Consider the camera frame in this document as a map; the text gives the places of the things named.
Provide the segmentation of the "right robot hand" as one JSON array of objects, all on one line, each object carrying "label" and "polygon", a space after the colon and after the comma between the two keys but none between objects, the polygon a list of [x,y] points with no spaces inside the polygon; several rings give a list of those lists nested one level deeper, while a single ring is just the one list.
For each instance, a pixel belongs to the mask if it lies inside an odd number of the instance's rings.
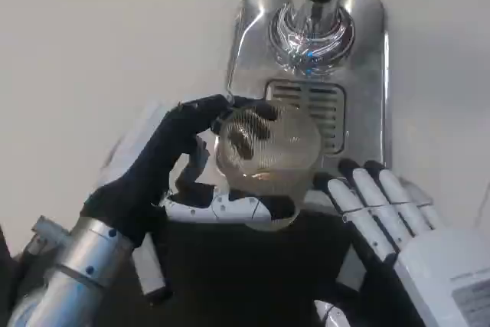
[{"label": "right robot hand", "polygon": [[314,302],[323,326],[487,326],[489,245],[443,223],[428,195],[376,161],[339,162],[314,187],[352,241],[336,296]]}]

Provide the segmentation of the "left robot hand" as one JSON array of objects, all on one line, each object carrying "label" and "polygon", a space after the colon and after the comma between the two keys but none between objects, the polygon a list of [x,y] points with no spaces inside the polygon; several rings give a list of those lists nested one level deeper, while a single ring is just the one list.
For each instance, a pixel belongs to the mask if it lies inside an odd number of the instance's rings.
[{"label": "left robot hand", "polygon": [[272,224],[292,218],[295,207],[284,196],[255,195],[238,188],[220,192],[198,182],[208,151],[199,135],[215,130],[237,107],[250,107],[260,139],[277,118],[271,106],[240,98],[235,105],[221,94],[158,104],[117,142],[101,169],[80,216],[98,220],[124,236],[135,249],[133,263],[144,296],[170,293],[155,250],[154,236],[168,220],[189,224]]}]

